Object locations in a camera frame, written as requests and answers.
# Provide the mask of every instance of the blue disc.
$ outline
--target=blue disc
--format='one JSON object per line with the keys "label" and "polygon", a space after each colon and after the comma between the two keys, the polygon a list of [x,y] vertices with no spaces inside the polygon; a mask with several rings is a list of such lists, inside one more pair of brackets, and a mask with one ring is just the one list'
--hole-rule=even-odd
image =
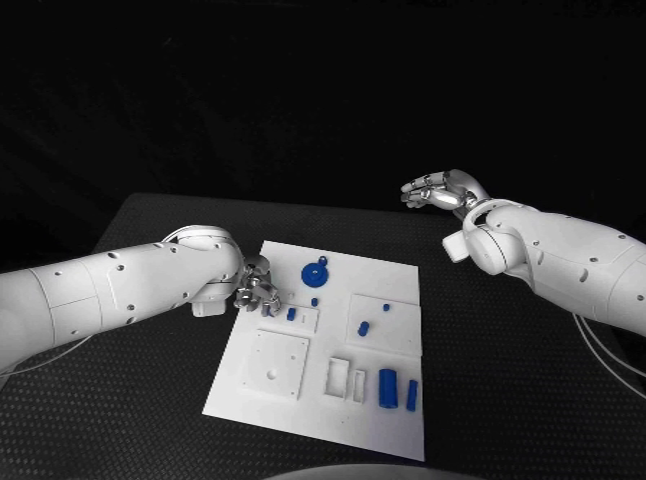
{"label": "blue disc", "polygon": [[301,270],[301,281],[313,288],[323,286],[327,282],[327,268],[324,265],[310,263]]}

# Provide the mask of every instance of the black background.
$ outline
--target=black background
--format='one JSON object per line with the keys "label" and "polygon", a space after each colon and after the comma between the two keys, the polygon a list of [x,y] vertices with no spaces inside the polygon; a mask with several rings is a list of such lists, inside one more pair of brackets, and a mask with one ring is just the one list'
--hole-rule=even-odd
{"label": "black background", "polygon": [[646,242],[646,2],[313,3],[0,12],[0,272],[132,192],[400,211],[451,168]]}

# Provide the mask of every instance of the cable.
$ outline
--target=cable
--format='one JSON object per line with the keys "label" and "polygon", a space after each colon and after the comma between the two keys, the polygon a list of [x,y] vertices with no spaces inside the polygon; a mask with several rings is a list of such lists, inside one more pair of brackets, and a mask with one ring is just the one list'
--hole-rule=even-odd
{"label": "cable", "polygon": [[624,366],[631,372],[637,373],[641,377],[646,378],[646,373],[638,370],[635,367],[633,367],[631,365],[628,365],[612,353],[611,351],[608,350],[608,348],[604,346],[604,344],[601,343],[601,340],[599,338],[597,337],[597,335],[594,334],[592,332],[592,329],[589,328],[589,325],[586,323],[586,320],[582,318],[582,317],[576,317],[582,323],[582,326],[585,327],[585,330],[586,330],[586,333],[588,335],[592,337],[594,341],[597,342],[597,345],[599,346],[599,348],[604,350],[604,353],[615,360],[615,362]]}
{"label": "cable", "polygon": [[30,370],[34,370],[36,368],[43,367],[44,365],[52,363],[54,360],[57,360],[63,355],[67,355],[92,337],[93,337],[93,335],[83,338],[60,355],[56,355],[46,362],[42,362],[39,365],[34,365],[33,367],[29,367],[24,370],[17,370],[16,372],[1,373],[0,378],[10,377],[11,375],[17,375],[18,373],[29,372]]}
{"label": "cable", "polygon": [[189,225],[187,227],[181,227],[181,228],[177,228],[165,237],[164,237],[164,240],[161,241],[163,243],[164,242],[170,242],[171,239],[176,237],[176,235],[186,229],[189,228],[193,228],[193,227],[199,227],[200,225]]}
{"label": "cable", "polygon": [[594,347],[592,347],[592,344],[589,343],[589,340],[586,339],[586,336],[585,336],[585,332],[582,330],[582,327],[579,326],[579,321],[578,321],[578,317],[575,316],[575,314],[572,314],[572,319],[575,320],[575,325],[578,327],[578,330],[579,330],[579,334],[582,335],[582,340],[585,341],[586,343],[586,346],[589,347],[589,351],[592,352],[594,356],[597,357],[597,360],[599,361],[602,367],[608,370],[608,373],[611,373],[611,375],[615,377],[615,379],[625,385],[625,387],[635,393],[635,395],[638,395],[641,398],[644,398],[646,400],[646,394],[637,390],[637,388],[633,387],[633,385],[630,385],[630,383],[621,378],[621,376],[614,372],[614,370],[611,369],[611,367],[607,365],[607,362],[604,362],[602,358],[599,357],[599,354],[597,353],[597,350],[594,350]]}

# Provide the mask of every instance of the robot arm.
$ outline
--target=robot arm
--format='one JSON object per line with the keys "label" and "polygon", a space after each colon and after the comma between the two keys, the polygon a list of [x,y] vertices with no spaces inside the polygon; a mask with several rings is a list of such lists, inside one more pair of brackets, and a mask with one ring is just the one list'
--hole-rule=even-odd
{"label": "robot arm", "polygon": [[191,303],[197,317],[235,306],[279,309],[264,257],[243,260],[229,233],[189,227],[177,243],[122,248],[0,275],[0,373],[26,358]]}
{"label": "robot arm", "polygon": [[402,192],[409,207],[431,203],[462,220],[462,229],[442,240],[454,262],[471,257],[484,272],[520,278],[565,310],[646,337],[641,242],[592,222],[490,199],[458,170],[413,180]]}

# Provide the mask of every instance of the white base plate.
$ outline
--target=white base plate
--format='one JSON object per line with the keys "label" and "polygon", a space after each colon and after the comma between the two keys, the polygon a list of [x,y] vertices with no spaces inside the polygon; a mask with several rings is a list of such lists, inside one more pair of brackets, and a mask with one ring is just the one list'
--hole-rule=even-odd
{"label": "white base plate", "polygon": [[[311,298],[318,299],[317,324],[311,331],[279,323],[279,318],[278,322],[262,318],[259,309],[239,311],[203,414],[424,461],[421,357],[347,343],[351,295],[364,295],[390,304],[390,311],[380,314],[390,313],[399,303],[418,306],[418,268],[274,242],[264,242],[261,254],[269,260],[272,283],[282,292],[287,308],[294,306],[298,313],[298,307],[310,309]],[[328,260],[330,278],[320,288],[310,288],[301,282],[301,269],[321,255]],[[412,324],[412,329],[421,331],[421,320],[415,317]],[[402,328],[399,319],[395,333]],[[256,330],[308,339],[298,395],[292,396],[289,389],[289,398],[278,395],[279,390],[264,392],[262,388],[269,387],[251,389],[242,385],[245,369],[252,368],[253,374],[262,377],[258,381],[268,380],[262,374],[266,375],[272,369],[262,366],[258,373],[255,367],[248,367],[256,363],[249,353]],[[324,395],[328,360],[333,357],[349,361],[344,399]],[[383,368],[398,372],[399,407],[392,410],[377,405],[377,371]],[[364,372],[362,404],[354,403],[351,398],[356,370]],[[405,408],[409,380],[419,382],[415,412]]]}

